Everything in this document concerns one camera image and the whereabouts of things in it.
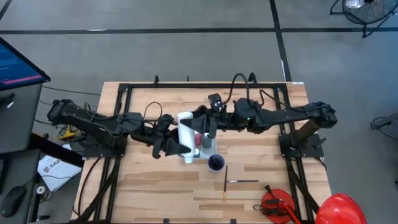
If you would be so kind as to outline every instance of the computer screen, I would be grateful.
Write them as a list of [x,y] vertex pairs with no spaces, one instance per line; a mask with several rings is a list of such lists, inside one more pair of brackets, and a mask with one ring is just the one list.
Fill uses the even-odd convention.
[[0,91],[34,85],[50,78],[5,40],[0,40]]

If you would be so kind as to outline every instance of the red helmet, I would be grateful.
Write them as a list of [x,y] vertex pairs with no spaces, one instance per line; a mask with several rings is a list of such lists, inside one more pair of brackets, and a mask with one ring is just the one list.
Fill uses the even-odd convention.
[[348,195],[335,194],[319,208],[316,224],[367,224],[359,205]]

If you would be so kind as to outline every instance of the wooden table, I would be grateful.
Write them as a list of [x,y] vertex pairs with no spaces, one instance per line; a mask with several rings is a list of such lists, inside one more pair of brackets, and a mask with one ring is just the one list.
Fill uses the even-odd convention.
[[[118,82],[106,82],[99,101],[98,112],[112,115],[114,111]],[[300,106],[308,103],[302,83],[287,83],[290,103]],[[174,118],[177,113],[208,106],[208,95],[219,93],[227,99],[229,89],[199,88],[138,88],[132,92],[130,111],[144,113],[151,101],[158,101],[163,112]],[[229,102],[228,112],[232,112],[232,100],[245,97],[244,89],[236,88]],[[250,98],[261,101],[258,89],[250,91]],[[275,102],[266,98],[263,108],[275,110]],[[150,106],[146,118],[156,119],[160,109]],[[296,123],[296,128],[305,122]],[[226,200],[223,201],[225,170],[211,172],[206,161],[195,160],[185,164],[178,156],[153,159],[151,147],[128,139],[126,155],[121,161],[118,187],[114,201],[113,223],[162,223],[169,218],[171,223],[271,223],[253,205],[261,202],[264,186],[283,189],[290,193],[285,159],[280,155],[277,135],[279,127],[274,126],[262,134],[236,131],[217,132],[218,152],[228,165],[228,179],[259,180],[258,183],[227,184]],[[78,195],[88,169],[96,159],[85,162],[81,175]],[[88,178],[83,194],[82,211],[98,192],[103,160],[99,161]],[[325,168],[313,158],[303,158],[308,189],[321,205],[331,196]],[[303,217],[305,207],[299,192]],[[108,194],[103,200],[101,217],[105,217]]]

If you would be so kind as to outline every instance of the concrete floor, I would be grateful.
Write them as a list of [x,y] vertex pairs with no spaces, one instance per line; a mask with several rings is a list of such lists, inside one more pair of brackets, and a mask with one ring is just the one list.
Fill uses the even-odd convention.
[[[359,27],[329,16],[333,0],[276,1],[282,28]],[[273,27],[263,0],[13,0],[0,30]],[[393,16],[385,27],[398,27]],[[283,81],[275,33],[3,35],[46,71],[48,86],[99,93],[105,81],[229,81],[255,72],[259,81]],[[305,82],[310,101],[337,110],[339,123],[321,130],[332,192],[351,195],[368,223],[395,223],[398,143],[369,122],[398,110],[398,32],[283,33],[292,80]],[[97,96],[43,89],[41,99],[98,104]],[[40,104],[36,118],[46,120]],[[58,131],[35,124],[37,133]],[[40,206],[51,222],[67,222],[79,180]]]

